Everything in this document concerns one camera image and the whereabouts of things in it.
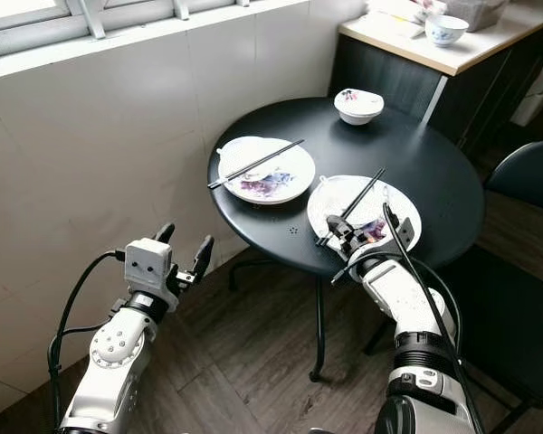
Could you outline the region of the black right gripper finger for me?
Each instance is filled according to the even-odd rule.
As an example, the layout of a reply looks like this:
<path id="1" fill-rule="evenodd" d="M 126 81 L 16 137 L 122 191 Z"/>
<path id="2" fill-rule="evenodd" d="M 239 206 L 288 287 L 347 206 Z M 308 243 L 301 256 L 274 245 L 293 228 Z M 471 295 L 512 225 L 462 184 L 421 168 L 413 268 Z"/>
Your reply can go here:
<path id="1" fill-rule="evenodd" d="M 343 216 L 329 215 L 326 218 L 329 235 L 326 236 L 327 247 L 362 247 L 363 229 L 349 223 Z"/>

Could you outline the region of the floral white plate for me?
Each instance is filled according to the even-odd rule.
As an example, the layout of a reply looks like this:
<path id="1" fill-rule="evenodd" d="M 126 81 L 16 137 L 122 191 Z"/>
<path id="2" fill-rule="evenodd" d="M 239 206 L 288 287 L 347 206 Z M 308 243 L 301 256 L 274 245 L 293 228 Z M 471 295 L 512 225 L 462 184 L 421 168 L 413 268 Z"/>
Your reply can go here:
<path id="1" fill-rule="evenodd" d="M 384 192 L 384 197 L 382 202 L 379 203 L 378 208 L 380 219 L 376 220 L 375 227 L 370 229 L 366 226 L 362 229 L 369 231 L 372 237 L 376 237 L 376 239 L 385 234 L 390 234 L 385 222 L 385 215 L 383 214 L 383 205 L 388 205 L 396 218 L 400 220 L 398 228 L 401 231 L 401 237 L 405 240 L 405 248 L 412 250 L 417 241 L 420 240 L 422 232 L 422 221 L 419 211 L 416 210 L 412 200 L 409 200 L 403 191 L 387 184 L 382 179 L 379 179 L 378 182 L 382 184 L 382 191 Z"/>
<path id="2" fill-rule="evenodd" d="M 290 140 L 277 140 L 282 145 L 279 149 L 292 145 Z M 299 144 L 247 171 L 243 176 L 231 179 L 223 187 L 234 197 L 248 203 L 279 205 L 304 194 L 312 185 L 314 177 L 316 162 L 308 150 Z"/>

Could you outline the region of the round black table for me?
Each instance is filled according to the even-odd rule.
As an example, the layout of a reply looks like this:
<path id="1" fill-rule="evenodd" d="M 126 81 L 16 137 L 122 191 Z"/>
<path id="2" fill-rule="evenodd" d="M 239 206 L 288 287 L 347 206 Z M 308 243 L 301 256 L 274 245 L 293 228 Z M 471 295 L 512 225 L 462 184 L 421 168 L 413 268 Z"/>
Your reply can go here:
<path id="1" fill-rule="evenodd" d="M 322 176 L 367 176 L 385 169 L 383 181 L 404 192 L 422 219 L 422 234 L 412 255 L 440 268 L 457 259 L 478 239 L 485 216 L 480 177 L 465 154 L 440 132 L 407 113 L 385 108 L 363 127 L 342 121 L 330 98 L 281 100 L 235 120 L 219 137 L 299 139 Z M 321 381 L 325 326 L 322 287 L 346 262 L 319 247 L 306 219 L 306 199 L 282 205 L 252 205 L 224 187 L 211 193 L 214 205 L 242 239 L 264 255 L 264 263 L 312 273 L 317 303 L 317 359 L 309 378 Z"/>

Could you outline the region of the small floral white bowl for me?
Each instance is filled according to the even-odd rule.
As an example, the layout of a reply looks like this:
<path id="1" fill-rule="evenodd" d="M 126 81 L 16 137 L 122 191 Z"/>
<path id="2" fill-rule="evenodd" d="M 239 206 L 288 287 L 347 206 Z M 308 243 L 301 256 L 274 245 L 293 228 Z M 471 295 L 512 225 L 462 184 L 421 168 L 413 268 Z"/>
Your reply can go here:
<path id="1" fill-rule="evenodd" d="M 334 107 L 340 118 L 353 127 L 362 127 L 384 110 L 384 99 L 375 92 L 342 90 L 334 96 Z"/>

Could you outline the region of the black chair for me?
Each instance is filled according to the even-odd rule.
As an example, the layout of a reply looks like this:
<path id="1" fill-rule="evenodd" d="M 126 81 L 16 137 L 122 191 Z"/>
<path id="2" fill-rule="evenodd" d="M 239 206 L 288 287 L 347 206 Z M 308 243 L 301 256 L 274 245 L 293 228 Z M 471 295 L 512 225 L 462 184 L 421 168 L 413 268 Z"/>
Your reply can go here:
<path id="1" fill-rule="evenodd" d="M 487 190 L 543 208 L 543 141 L 529 142 L 496 165 Z"/>

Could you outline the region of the blue patterned white bowl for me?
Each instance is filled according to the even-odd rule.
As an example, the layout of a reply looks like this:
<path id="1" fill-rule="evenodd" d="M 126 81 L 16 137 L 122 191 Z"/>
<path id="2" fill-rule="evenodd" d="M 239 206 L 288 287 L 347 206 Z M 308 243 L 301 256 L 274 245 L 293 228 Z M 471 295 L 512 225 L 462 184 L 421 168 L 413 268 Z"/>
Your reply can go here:
<path id="1" fill-rule="evenodd" d="M 430 15 L 424 20 L 424 33 L 433 45 L 445 47 L 462 37 L 470 25 L 462 18 L 445 14 Z"/>

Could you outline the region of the white pink packet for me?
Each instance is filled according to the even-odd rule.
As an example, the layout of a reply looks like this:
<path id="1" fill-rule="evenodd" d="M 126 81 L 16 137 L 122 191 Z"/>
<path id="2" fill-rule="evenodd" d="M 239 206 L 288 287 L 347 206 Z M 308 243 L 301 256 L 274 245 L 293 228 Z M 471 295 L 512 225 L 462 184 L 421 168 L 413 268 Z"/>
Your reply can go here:
<path id="1" fill-rule="evenodd" d="M 446 9 L 448 5 L 442 0 L 366 0 L 364 15 L 424 25 L 427 18 L 442 15 Z"/>

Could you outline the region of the grey bag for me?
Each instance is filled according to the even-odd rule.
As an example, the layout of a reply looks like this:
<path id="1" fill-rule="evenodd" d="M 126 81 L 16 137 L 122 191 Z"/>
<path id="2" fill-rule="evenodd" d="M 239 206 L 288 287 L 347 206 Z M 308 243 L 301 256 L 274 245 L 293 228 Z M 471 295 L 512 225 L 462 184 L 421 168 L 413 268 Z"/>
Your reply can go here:
<path id="1" fill-rule="evenodd" d="M 511 0 L 443 0 L 446 15 L 462 18 L 475 33 L 497 24 Z"/>

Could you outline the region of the white barred window frame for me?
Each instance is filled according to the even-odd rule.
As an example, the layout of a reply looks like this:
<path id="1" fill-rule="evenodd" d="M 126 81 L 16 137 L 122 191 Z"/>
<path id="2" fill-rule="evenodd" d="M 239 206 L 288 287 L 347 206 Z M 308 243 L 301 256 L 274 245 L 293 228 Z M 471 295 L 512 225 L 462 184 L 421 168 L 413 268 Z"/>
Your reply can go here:
<path id="1" fill-rule="evenodd" d="M 36 0 L 0 16 L 0 79 L 311 0 Z"/>

